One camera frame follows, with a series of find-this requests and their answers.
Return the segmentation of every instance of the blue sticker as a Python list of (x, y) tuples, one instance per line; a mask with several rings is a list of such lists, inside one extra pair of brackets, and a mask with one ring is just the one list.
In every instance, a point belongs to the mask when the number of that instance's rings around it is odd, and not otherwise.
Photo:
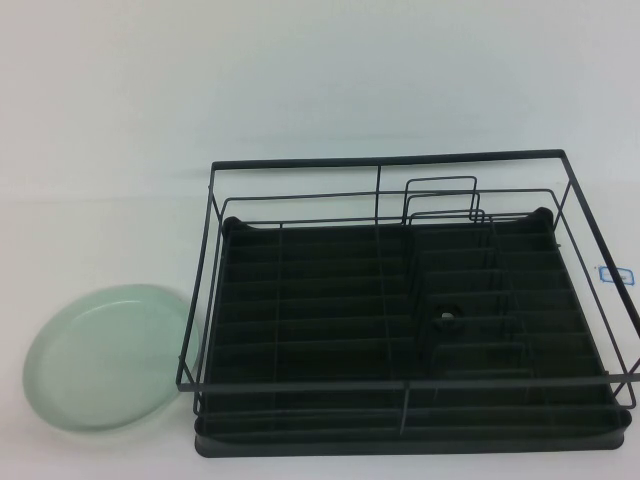
[[(598, 267), (598, 271), (600, 272), (600, 280), (606, 283), (613, 283), (611, 272), (607, 267)], [(628, 268), (618, 268), (618, 273), (620, 274), (620, 278), (622, 278), (622, 282), (625, 285), (636, 284), (636, 279), (633, 276), (633, 272)]]

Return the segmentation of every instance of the white background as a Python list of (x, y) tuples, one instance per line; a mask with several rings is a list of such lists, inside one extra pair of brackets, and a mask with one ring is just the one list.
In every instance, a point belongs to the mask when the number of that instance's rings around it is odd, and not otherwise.
[(637, 421), (614, 452), (205, 461), (190, 398), (77, 437), (20, 375), (84, 293), (189, 297), (212, 160), (564, 148), (638, 273), (639, 25), (633, 0), (0, 0), (0, 474), (634, 476)]

